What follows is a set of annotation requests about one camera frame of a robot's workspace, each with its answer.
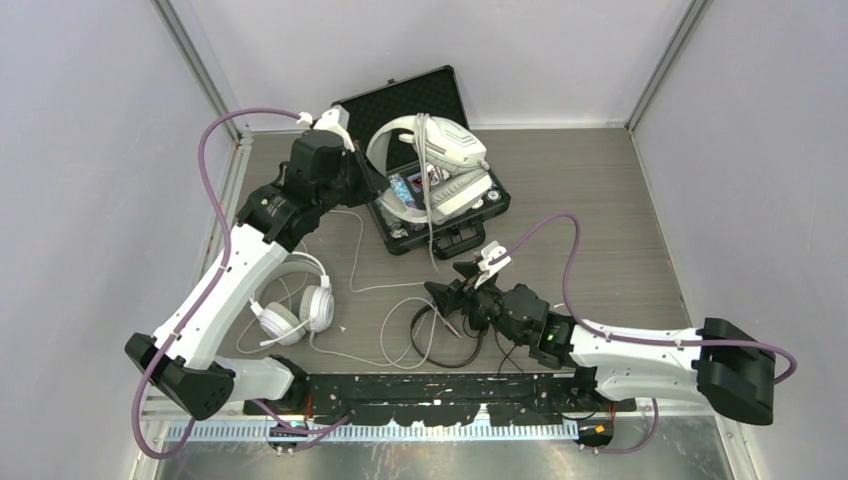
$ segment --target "headphone ear cup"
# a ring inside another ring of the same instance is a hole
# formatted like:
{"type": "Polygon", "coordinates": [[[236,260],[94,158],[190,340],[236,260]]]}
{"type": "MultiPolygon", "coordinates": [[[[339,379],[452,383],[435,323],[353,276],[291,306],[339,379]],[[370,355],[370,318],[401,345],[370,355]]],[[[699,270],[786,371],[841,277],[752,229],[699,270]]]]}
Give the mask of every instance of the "headphone ear cup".
{"type": "Polygon", "coordinates": [[[462,175],[457,175],[451,178],[430,192],[430,207],[437,208],[442,203],[462,193],[463,190],[487,175],[489,175],[489,173],[481,168],[473,172],[463,173],[462,175]]]}
{"type": "Polygon", "coordinates": [[[300,319],[308,321],[306,329],[323,332],[333,322],[335,300],[329,288],[310,285],[303,290],[300,300],[300,319]]]}
{"type": "MultiPolygon", "coordinates": [[[[282,337],[300,325],[300,321],[288,308],[276,302],[271,302],[265,307],[265,310],[259,314],[259,326],[268,334],[271,339],[282,337]]],[[[280,345],[294,345],[303,338],[303,329],[300,329],[291,335],[280,340],[280,345]]]]}

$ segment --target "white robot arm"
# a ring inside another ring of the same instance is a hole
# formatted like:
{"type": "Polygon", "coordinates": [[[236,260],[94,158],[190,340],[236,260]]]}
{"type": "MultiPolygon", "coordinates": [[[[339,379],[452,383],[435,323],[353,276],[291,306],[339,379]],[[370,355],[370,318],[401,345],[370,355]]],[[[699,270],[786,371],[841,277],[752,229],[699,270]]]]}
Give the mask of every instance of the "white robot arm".
{"type": "MultiPolygon", "coordinates": [[[[229,266],[151,376],[155,386],[197,420],[209,418],[230,401],[270,399],[296,405],[307,393],[293,388],[305,374],[282,357],[244,360],[216,352],[251,295],[318,227],[324,213],[338,205],[363,205],[388,188],[339,125],[340,116],[337,109],[325,112],[294,142],[288,166],[280,166],[277,179],[249,195],[230,232],[229,266]]],[[[220,255],[216,265],[221,264],[220,255]]],[[[153,336],[136,333],[129,339],[124,350],[140,370],[173,336],[217,272],[207,271],[153,336]]]]}
{"type": "Polygon", "coordinates": [[[508,291],[495,286],[498,270],[510,262],[505,255],[493,242],[475,261],[454,264],[462,280],[424,286],[443,316],[459,310],[470,328],[492,326],[516,345],[529,345],[542,365],[575,368],[574,396],[586,409],[661,398],[710,405],[753,425],[773,422],[773,352],[782,349],[719,318],[707,318],[701,328],[644,330],[561,315],[526,285],[508,291]]]}

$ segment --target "black metal base plate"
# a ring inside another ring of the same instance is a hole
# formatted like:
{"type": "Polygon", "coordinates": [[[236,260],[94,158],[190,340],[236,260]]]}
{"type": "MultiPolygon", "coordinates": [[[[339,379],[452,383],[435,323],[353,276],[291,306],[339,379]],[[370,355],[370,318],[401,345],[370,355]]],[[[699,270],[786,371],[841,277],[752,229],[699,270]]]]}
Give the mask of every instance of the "black metal base plate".
{"type": "MultiPolygon", "coordinates": [[[[573,379],[564,374],[388,374],[310,375],[312,412],[317,423],[347,415],[355,425],[466,425],[486,405],[493,426],[549,425],[558,412],[582,416],[566,403],[573,379]]],[[[606,410],[610,405],[600,405],[606,410]]],[[[635,411],[636,402],[618,402],[619,412],[635,411]]],[[[264,415],[251,402],[246,415],[264,415]]],[[[280,411],[280,414],[303,412],[280,411]]]]}

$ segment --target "black joint housing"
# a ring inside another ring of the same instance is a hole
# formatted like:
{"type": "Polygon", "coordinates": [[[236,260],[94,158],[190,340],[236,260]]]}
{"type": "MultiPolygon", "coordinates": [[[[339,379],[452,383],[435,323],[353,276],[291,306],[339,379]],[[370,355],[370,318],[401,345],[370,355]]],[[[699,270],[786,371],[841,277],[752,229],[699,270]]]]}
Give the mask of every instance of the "black joint housing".
{"type": "MultiPolygon", "coordinates": [[[[721,318],[707,318],[698,334],[704,340],[755,341],[721,318]]],[[[701,357],[693,368],[698,371],[698,391],[716,412],[751,425],[774,422],[772,352],[749,347],[701,347],[701,357]]]]}

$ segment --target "black cable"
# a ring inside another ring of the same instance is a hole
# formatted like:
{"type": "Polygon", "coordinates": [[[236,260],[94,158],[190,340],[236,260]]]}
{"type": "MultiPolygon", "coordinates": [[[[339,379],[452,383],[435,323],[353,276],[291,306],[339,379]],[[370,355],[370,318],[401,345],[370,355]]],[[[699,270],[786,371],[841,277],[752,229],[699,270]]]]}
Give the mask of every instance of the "black cable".
{"type": "MultiPolygon", "coordinates": [[[[409,324],[409,340],[412,342],[412,348],[414,348],[415,351],[418,352],[418,355],[421,355],[422,358],[424,357],[424,352],[418,347],[418,344],[415,343],[415,326],[418,325],[418,322],[422,318],[424,318],[424,314],[431,311],[431,310],[433,310],[433,307],[431,307],[430,305],[425,305],[420,310],[415,312],[415,315],[412,317],[412,322],[410,322],[410,324],[409,324]]],[[[463,328],[463,330],[465,329],[465,320],[462,321],[462,328],[463,328]]],[[[427,362],[432,363],[433,365],[435,365],[437,367],[442,367],[442,368],[462,368],[466,365],[470,365],[471,362],[476,360],[477,356],[480,355],[480,350],[483,349],[483,332],[480,332],[476,337],[472,337],[472,338],[477,339],[477,345],[474,347],[474,352],[471,353],[471,356],[466,358],[462,362],[459,362],[459,363],[444,363],[444,362],[440,362],[438,360],[434,360],[432,355],[428,355],[426,357],[427,362]]]]}
{"type": "MultiPolygon", "coordinates": [[[[512,364],[515,368],[517,368],[519,372],[521,372],[521,373],[525,373],[525,372],[524,372],[524,370],[523,370],[521,367],[519,367],[519,366],[518,366],[518,364],[516,364],[516,363],[515,363],[515,362],[514,362],[511,358],[509,358],[509,357],[510,357],[510,355],[512,355],[513,350],[515,350],[515,347],[517,347],[517,345],[513,345],[513,346],[512,346],[512,348],[511,348],[511,349],[509,349],[509,352],[505,351],[505,350],[503,349],[503,347],[501,346],[501,342],[500,342],[500,340],[498,340],[498,336],[499,336],[499,335],[500,335],[500,333],[499,333],[497,330],[495,330],[495,343],[496,343],[496,344],[497,344],[497,346],[498,346],[498,350],[500,350],[500,351],[501,351],[501,353],[503,353],[503,354],[504,354],[504,358],[503,358],[503,360],[501,360],[501,364],[500,364],[500,365],[498,365],[498,373],[497,373],[497,375],[498,375],[498,376],[500,376],[500,375],[501,375],[501,369],[503,368],[503,365],[504,365],[504,363],[506,363],[506,361],[507,361],[507,360],[509,360],[509,362],[510,362],[510,363],[511,363],[511,364],[512,364]]],[[[531,405],[527,405],[527,404],[526,404],[526,403],[524,403],[524,402],[523,402],[520,398],[510,397],[510,396],[509,396],[509,394],[507,394],[507,393],[506,393],[506,389],[504,389],[504,388],[503,388],[503,385],[500,385],[500,387],[501,387],[501,392],[504,394],[504,396],[505,396],[505,397],[509,398],[510,400],[516,400],[516,401],[518,401],[519,403],[521,403],[522,405],[524,405],[524,407],[525,407],[525,408],[528,408],[528,409],[530,409],[531,411],[534,411],[534,412],[536,412],[536,413],[539,413],[539,412],[538,412],[538,410],[536,410],[535,408],[533,408],[533,406],[531,406],[531,405]]],[[[556,410],[556,412],[559,414],[559,416],[561,416],[562,418],[564,418],[564,419],[566,419],[566,420],[571,420],[571,421],[574,421],[574,422],[580,422],[580,421],[583,421],[583,420],[588,420],[588,419],[590,419],[590,418],[594,417],[594,416],[595,416],[595,414],[597,414],[597,413],[598,413],[598,411],[599,411],[599,410],[595,410],[594,412],[590,413],[589,415],[587,415],[587,416],[585,416],[585,417],[569,417],[568,415],[565,415],[564,413],[562,413],[562,411],[559,409],[559,407],[557,407],[557,405],[556,405],[556,401],[554,401],[553,399],[551,399],[551,406],[552,406],[552,407],[554,407],[554,410],[556,410]]]]}
{"type": "Polygon", "coordinates": [[[483,335],[483,332],[477,332],[477,335],[471,335],[470,333],[468,333],[468,329],[467,329],[467,328],[465,328],[465,324],[466,324],[466,323],[471,323],[471,322],[468,320],[468,317],[464,317],[464,318],[462,319],[462,333],[464,333],[466,337],[468,337],[468,338],[479,338],[480,336],[482,336],[482,335],[483,335]]]}

